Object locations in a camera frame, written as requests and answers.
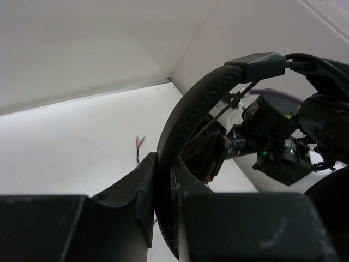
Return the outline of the black headset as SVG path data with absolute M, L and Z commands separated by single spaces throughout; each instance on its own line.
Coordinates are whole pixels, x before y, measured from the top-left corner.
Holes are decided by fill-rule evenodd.
M 236 109 L 241 99 L 260 81 L 281 76 L 286 69 L 305 76 L 315 88 L 315 94 L 348 99 L 346 63 L 301 53 L 285 56 L 275 52 L 255 53 L 226 62 L 204 76 L 171 112 L 157 147 L 155 212 L 164 240 L 178 260 L 178 198 L 176 188 L 171 184 L 172 167 L 178 162 L 183 163 L 181 154 L 185 146 L 218 103 L 225 104 L 218 113 L 222 116 L 229 109 Z M 218 118 L 212 116 L 209 124 L 215 122 Z

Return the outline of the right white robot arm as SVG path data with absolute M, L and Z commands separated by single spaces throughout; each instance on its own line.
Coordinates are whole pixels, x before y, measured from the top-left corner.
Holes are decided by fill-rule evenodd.
M 204 183 L 225 160 L 256 155 L 253 169 L 286 186 L 332 172 L 292 193 L 192 193 L 184 202 L 181 258 L 188 261 L 348 261 L 348 99 L 314 94 L 295 103 L 259 96 L 226 128 L 200 123 L 181 158 Z

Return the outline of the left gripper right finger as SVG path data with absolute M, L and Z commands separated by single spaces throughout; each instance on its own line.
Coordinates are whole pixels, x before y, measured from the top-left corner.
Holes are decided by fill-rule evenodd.
M 214 193 L 183 163 L 171 169 L 180 261 L 338 261 L 311 200 L 299 193 Z

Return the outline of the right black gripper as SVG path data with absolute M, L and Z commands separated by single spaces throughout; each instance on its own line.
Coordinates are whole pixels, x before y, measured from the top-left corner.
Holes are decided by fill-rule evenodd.
M 211 119 L 211 115 L 204 117 L 181 154 L 187 169 L 203 183 L 212 182 L 218 174 L 231 145 L 226 129 L 219 122 L 199 133 Z

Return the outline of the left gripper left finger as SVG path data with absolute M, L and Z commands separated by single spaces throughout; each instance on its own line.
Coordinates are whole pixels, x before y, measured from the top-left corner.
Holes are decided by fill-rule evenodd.
M 146 261 L 156 161 L 93 197 L 1 196 L 1 261 Z

